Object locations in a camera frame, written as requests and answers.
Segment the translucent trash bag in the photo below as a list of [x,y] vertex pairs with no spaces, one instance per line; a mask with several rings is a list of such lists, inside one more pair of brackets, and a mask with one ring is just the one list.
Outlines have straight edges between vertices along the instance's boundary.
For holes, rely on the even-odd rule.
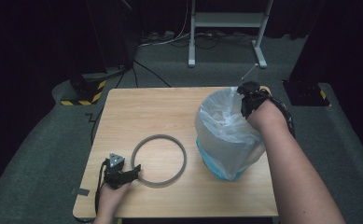
[[265,151],[258,131],[242,116],[237,88],[209,95],[195,117],[196,144],[209,170],[219,179],[237,180]]

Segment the gray carpet floor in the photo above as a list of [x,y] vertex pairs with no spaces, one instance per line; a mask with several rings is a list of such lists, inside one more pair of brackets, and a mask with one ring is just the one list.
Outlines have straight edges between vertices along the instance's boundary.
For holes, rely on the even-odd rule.
[[[258,70],[258,81],[268,86],[294,116],[297,140],[321,174],[347,223],[363,223],[363,146],[342,112],[329,84],[320,87],[332,106],[292,106],[282,85],[299,57],[305,39],[265,37],[262,51],[268,68]],[[186,42],[175,43],[182,46]],[[202,47],[215,42],[199,39]],[[171,45],[141,47],[135,60],[172,87],[237,86],[257,62],[249,41],[221,41],[210,49],[197,48],[196,66],[188,67],[188,48]],[[93,123],[109,90],[167,86],[144,67],[134,64],[123,79],[107,80],[97,105],[60,104],[70,85],[53,91],[56,105],[22,143],[0,179],[0,223],[78,223],[73,217],[76,195],[91,151]]]

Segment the person's right arm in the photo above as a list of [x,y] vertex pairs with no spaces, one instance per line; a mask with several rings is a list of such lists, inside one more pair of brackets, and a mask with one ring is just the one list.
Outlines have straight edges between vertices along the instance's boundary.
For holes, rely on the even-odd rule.
[[263,138],[282,223],[344,223],[326,185],[270,101],[248,117]]

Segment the table top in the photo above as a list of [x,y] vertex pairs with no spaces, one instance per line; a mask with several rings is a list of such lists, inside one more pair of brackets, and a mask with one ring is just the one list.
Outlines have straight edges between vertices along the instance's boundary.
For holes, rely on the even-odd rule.
[[[168,134],[187,151],[187,166],[175,182],[152,188],[134,180],[115,217],[277,217],[266,153],[237,181],[217,179],[205,166],[196,146],[196,112],[202,101],[224,87],[115,89],[108,93],[91,154],[81,182],[88,196],[78,195],[75,217],[95,217],[94,194],[100,166],[110,152],[125,157],[132,169],[134,148],[146,137]],[[140,176],[161,182],[183,164],[175,143],[156,139],[138,151]]]

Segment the white metal stand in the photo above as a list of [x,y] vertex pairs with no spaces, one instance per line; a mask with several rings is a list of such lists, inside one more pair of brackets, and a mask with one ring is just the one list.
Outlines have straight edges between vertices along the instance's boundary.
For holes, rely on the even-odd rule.
[[268,0],[265,12],[262,13],[222,13],[222,12],[196,12],[195,0],[192,0],[192,10],[190,18],[190,41],[188,66],[194,67],[195,60],[195,28],[196,27],[256,27],[259,28],[258,39],[252,41],[256,52],[258,64],[261,68],[266,68],[260,43],[265,32],[269,19],[273,0]]

